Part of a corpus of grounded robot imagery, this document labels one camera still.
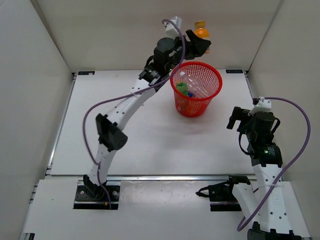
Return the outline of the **orange juice bottle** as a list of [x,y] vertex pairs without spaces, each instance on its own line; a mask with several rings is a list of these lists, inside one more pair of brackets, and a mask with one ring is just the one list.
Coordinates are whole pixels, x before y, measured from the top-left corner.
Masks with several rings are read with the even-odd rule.
[[194,33],[197,37],[204,39],[204,40],[210,40],[210,33],[206,29],[206,22],[204,20],[196,21],[194,23]]

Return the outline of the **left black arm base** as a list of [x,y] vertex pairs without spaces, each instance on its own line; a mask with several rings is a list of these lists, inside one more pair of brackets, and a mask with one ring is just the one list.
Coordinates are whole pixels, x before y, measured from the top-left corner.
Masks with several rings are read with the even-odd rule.
[[74,196],[73,208],[76,210],[118,210],[121,185],[94,184],[87,175],[79,181]]

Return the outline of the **clear crinkled plastic bottle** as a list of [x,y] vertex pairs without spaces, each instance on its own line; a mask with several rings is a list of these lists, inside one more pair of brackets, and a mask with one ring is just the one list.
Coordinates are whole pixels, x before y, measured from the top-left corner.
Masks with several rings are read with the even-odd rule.
[[203,99],[211,96],[211,93],[202,85],[202,80],[189,75],[183,71],[179,73],[182,82],[188,86],[188,91],[193,93],[196,98]]

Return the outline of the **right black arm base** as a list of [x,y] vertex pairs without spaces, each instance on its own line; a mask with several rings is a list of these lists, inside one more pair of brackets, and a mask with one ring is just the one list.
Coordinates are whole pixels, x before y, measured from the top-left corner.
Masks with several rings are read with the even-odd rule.
[[224,182],[200,188],[195,194],[209,198],[211,212],[241,212],[241,206],[232,191],[236,185],[250,185],[247,176],[230,175]]

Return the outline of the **green plastic bottle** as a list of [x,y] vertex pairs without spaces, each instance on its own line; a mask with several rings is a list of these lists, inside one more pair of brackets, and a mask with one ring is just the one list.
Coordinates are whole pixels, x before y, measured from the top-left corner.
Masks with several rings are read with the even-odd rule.
[[188,85],[185,82],[179,82],[175,85],[175,88],[177,89],[177,91],[181,94],[183,94],[184,96],[189,96],[188,95]]

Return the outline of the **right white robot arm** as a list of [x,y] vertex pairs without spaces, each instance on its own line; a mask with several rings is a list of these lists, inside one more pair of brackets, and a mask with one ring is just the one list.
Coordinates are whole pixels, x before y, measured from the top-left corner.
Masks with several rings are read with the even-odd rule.
[[279,176],[282,171],[280,148],[273,142],[275,130],[280,120],[272,112],[234,107],[227,125],[232,129],[239,121],[237,129],[240,136],[245,135],[248,147],[244,153],[250,156],[251,165],[257,180],[256,198],[248,179],[231,176],[231,183],[225,186],[224,193],[230,200],[237,200],[244,219],[237,227],[241,231],[245,225],[252,224],[247,231],[249,240],[300,240],[290,224],[283,195],[283,182]]

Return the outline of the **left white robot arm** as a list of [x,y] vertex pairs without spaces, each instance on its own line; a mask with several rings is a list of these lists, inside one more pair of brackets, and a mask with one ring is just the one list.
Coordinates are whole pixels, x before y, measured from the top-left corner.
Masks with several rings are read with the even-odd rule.
[[108,171],[118,150],[128,141],[123,132],[135,112],[165,84],[172,70],[178,70],[183,60],[193,60],[205,54],[211,41],[192,31],[187,36],[163,37],[158,42],[139,74],[130,94],[126,95],[113,109],[95,118],[98,133],[97,154],[91,154],[93,167],[83,176],[85,193],[93,201],[110,202],[106,189]]

